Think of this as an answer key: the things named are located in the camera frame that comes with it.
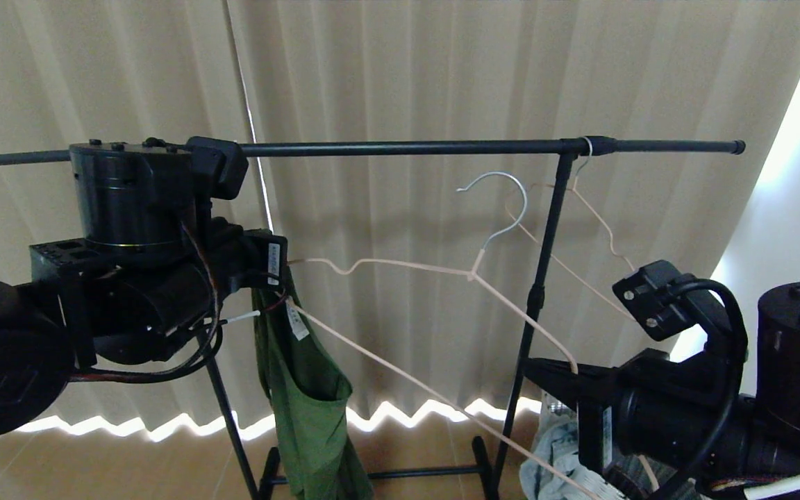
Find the brown floor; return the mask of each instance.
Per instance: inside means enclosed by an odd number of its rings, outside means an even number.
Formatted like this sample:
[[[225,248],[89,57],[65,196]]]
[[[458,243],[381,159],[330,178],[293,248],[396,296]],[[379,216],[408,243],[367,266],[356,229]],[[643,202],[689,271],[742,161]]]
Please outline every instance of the brown floor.
[[[538,425],[531,412],[518,415],[514,438],[529,447]],[[498,429],[501,424],[494,423]],[[471,439],[483,435],[475,424],[451,423],[431,414],[414,429],[391,419],[373,433],[351,428],[364,466],[384,469],[472,465]],[[491,459],[494,437],[485,436]],[[245,442],[256,480],[273,431]],[[502,474],[502,498],[523,498],[517,468],[523,458],[511,452]],[[378,498],[483,498],[477,475],[394,478],[374,481]],[[274,498],[291,498],[277,486]],[[146,437],[115,437],[107,431],[70,436],[62,431],[11,433],[0,437],[0,500],[66,498],[247,498],[226,431],[196,436],[187,430],[153,443]]]

